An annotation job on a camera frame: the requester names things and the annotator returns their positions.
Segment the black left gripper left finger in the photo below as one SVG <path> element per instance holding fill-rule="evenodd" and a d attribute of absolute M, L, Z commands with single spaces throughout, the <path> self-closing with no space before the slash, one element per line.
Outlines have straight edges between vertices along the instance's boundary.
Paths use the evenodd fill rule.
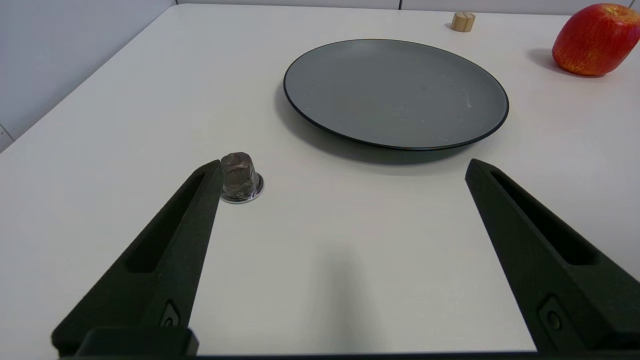
<path fill-rule="evenodd" d="M 223 187 L 197 168 L 53 330 L 61 357 L 194 356 L 189 329 Z"/>

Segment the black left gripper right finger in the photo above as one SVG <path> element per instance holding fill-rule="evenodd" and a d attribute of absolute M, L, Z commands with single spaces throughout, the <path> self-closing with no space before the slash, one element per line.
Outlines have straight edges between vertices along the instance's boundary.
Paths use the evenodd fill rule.
<path fill-rule="evenodd" d="M 497 167 L 465 181 L 540 353 L 637 353 L 640 284 Z"/>

